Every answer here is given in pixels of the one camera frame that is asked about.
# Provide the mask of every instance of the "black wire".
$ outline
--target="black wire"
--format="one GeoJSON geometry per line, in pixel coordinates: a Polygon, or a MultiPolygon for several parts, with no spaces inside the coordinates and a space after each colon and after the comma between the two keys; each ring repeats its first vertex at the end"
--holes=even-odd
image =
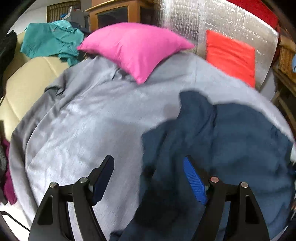
{"type": "Polygon", "coordinates": [[[5,212],[5,211],[1,211],[0,212],[3,215],[7,215],[8,217],[10,217],[13,221],[15,221],[17,224],[21,225],[24,229],[28,230],[30,232],[30,229],[26,228],[24,225],[22,225],[19,221],[17,221],[14,217],[12,217],[9,213],[5,212]]]}

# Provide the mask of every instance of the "white floor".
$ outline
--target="white floor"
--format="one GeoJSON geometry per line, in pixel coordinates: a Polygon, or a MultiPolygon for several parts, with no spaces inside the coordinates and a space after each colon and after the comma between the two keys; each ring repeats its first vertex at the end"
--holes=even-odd
{"type": "MultiPolygon", "coordinates": [[[[11,216],[13,216],[17,221],[19,221],[22,225],[26,226],[27,228],[30,229],[27,220],[22,212],[22,209],[17,202],[14,205],[10,205],[9,203],[6,205],[3,205],[1,203],[0,205],[0,211],[5,211],[8,212],[11,216]]],[[[20,241],[28,241],[29,237],[29,231],[24,229],[22,226],[18,225],[16,222],[14,222],[10,217],[7,215],[4,215],[3,218],[7,222],[8,226],[10,229],[13,231],[15,236],[20,240],[20,241]]]]}

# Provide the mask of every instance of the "gray bed sheet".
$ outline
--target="gray bed sheet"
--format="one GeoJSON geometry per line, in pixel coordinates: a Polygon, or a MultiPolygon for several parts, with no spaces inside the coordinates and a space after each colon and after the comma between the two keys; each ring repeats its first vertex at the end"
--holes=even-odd
{"type": "MultiPolygon", "coordinates": [[[[12,134],[11,176],[28,220],[33,221],[50,182],[72,184],[112,155],[115,169],[94,212],[107,239],[110,232],[124,229],[139,202],[141,136],[177,117],[182,90],[197,90],[213,104],[251,106],[294,142],[287,122],[272,103],[194,54],[171,56],[143,85],[98,56],[65,70],[12,134]]],[[[73,205],[69,208],[75,239],[82,240],[73,205]]]]}

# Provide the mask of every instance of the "blue ridged rubber pad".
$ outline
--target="blue ridged rubber pad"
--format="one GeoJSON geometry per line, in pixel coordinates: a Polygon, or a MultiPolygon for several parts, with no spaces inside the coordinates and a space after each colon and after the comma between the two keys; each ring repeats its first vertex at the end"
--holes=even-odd
{"type": "Polygon", "coordinates": [[[207,195],[205,186],[187,157],[183,159],[183,168],[196,200],[200,201],[203,205],[206,205],[207,195]]]}

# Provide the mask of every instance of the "navy blue blanket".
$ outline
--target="navy blue blanket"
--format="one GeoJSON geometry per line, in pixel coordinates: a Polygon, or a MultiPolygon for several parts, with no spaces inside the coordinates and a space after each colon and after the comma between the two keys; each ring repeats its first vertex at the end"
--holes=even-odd
{"type": "MultiPolygon", "coordinates": [[[[198,92],[180,93],[181,110],[142,137],[144,155],[140,206],[123,232],[110,240],[190,241],[202,217],[183,171],[191,155],[224,183],[245,181],[267,223],[270,238],[286,225],[294,195],[287,164],[292,143],[261,113],[239,104],[212,105],[198,92]]],[[[225,232],[225,204],[216,240],[225,232]]]]}

